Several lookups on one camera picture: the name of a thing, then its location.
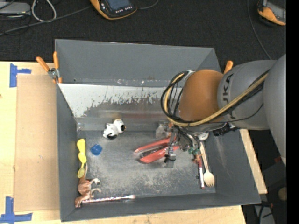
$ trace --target dark floor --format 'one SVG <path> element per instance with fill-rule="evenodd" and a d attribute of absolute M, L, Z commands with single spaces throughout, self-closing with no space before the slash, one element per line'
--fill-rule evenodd
<path fill-rule="evenodd" d="M 33 3 L 33 0 L 14 1 L 30 6 Z M 222 71 L 227 60 L 239 65 L 254 60 L 276 60 L 286 53 L 286 26 L 262 22 L 257 13 L 259 0 L 131 0 L 140 9 L 114 21 L 104 19 L 89 0 L 50 1 L 58 17 L 53 22 L 38 23 L 33 16 L 12 19 L 0 15 L 1 61 L 35 61 L 41 56 L 52 62 L 56 38 L 212 47 Z M 286 0 L 269 1 L 286 9 Z M 53 18 L 45 0 L 38 1 L 35 14 L 42 20 Z M 250 135 L 261 170 L 267 172 L 280 156 L 272 135 L 268 130 L 250 131 Z M 272 200 L 272 193 L 277 196 L 280 186 L 286 186 L 286 178 L 282 184 L 268 187 L 268 200 Z M 258 222 L 254 206 L 243 206 L 243 211 L 247 224 Z M 273 209 L 274 216 L 277 224 L 286 223 L 286 208 Z"/>

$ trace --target brown toy animal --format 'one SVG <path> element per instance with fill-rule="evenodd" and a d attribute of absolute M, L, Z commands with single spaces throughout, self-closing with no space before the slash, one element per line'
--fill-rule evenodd
<path fill-rule="evenodd" d="M 81 196 L 78 196 L 75 198 L 75 207 L 79 208 L 81 207 L 81 203 L 83 200 L 88 200 L 93 198 L 93 192 L 94 191 L 99 191 L 101 190 L 99 188 L 92 189 L 92 184 L 96 183 L 97 185 L 100 184 L 100 180 L 98 178 L 94 178 L 91 180 L 86 180 L 86 173 L 87 173 L 87 163 L 86 163 L 86 168 L 85 168 L 85 173 L 83 177 L 79 179 L 79 184 L 78 184 L 78 191 L 81 194 Z"/>

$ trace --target yellow cable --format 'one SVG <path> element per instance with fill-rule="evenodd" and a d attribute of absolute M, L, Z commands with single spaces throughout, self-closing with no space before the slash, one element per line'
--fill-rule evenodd
<path fill-rule="evenodd" d="M 181 74 L 177 78 L 175 78 L 172 83 L 174 83 L 175 81 L 177 81 L 180 77 L 182 77 L 182 75 L 183 74 Z M 172 122 L 173 124 L 175 124 L 177 126 L 180 126 L 180 127 L 198 126 L 198 125 L 202 125 L 202 124 L 204 124 L 206 122 L 209 122 L 212 119 L 214 119 L 217 116 L 219 116 L 220 114 L 222 114 L 223 112 L 225 112 L 230 107 L 232 107 L 235 104 L 237 104 L 242 98 L 244 98 L 246 95 L 248 95 L 250 92 L 252 92 L 256 87 L 258 87 L 266 79 L 267 75 L 268 75 L 268 73 L 265 74 L 265 75 L 263 75 L 258 81 L 256 81 L 252 86 L 248 87 L 243 93 L 241 93 L 239 96 L 237 96 L 236 98 L 234 98 L 226 106 L 222 107 L 219 111 L 217 111 L 216 113 L 210 115 L 209 117 L 207 117 L 205 119 L 202 119 L 202 120 L 196 121 L 196 122 L 190 122 L 190 123 L 177 122 L 177 121 L 171 119 L 170 117 L 167 117 L 167 119 L 170 122 Z M 169 93 L 170 93 L 170 87 L 168 88 L 168 91 L 167 91 L 166 96 L 165 96 L 165 101 L 164 101 L 164 109 L 166 110 L 166 113 L 168 113 L 167 99 L 168 99 Z"/>

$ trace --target black and white toy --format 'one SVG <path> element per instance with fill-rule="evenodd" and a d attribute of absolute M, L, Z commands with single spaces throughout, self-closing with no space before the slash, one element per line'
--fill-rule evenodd
<path fill-rule="evenodd" d="M 113 140 L 115 139 L 120 133 L 123 133 L 126 130 L 126 126 L 124 125 L 121 119 L 116 119 L 112 124 L 106 124 L 103 136 L 106 139 Z"/>

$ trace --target yellow plastic spoon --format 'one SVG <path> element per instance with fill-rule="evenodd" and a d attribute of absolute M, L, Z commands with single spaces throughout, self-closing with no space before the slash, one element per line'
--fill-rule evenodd
<path fill-rule="evenodd" d="M 77 173 L 77 176 L 78 176 L 78 178 L 81 178 L 81 177 L 84 176 L 84 173 L 85 173 L 84 164 L 86 163 L 87 158 L 86 158 L 85 153 L 83 153 L 83 152 L 80 152 L 78 154 L 78 158 L 79 158 L 80 162 L 82 163 L 82 165 L 81 165 L 81 168 L 79 169 L 79 171 Z"/>
<path fill-rule="evenodd" d="M 85 145 L 85 139 L 79 139 L 77 141 L 77 147 L 79 149 L 79 154 L 78 154 L 78 158 L 81 161 L 82 165 L 81 168 L 79 169 L 77 176 L 78 178 L 81 178 L 84 176 L 85 173 L 85 168 L 84 168 L 84 164 L 86 163 L 86 154 L 85 154 L 85 150 L 86 150 L 86 145 Z"/>
<path fill-rule="evenodd" d="M 86 154 L 85 152 L 85 139 L 79 139 L 77 142 L 77 147 L 79 149 L 79 152 L 82 152 Z"/>

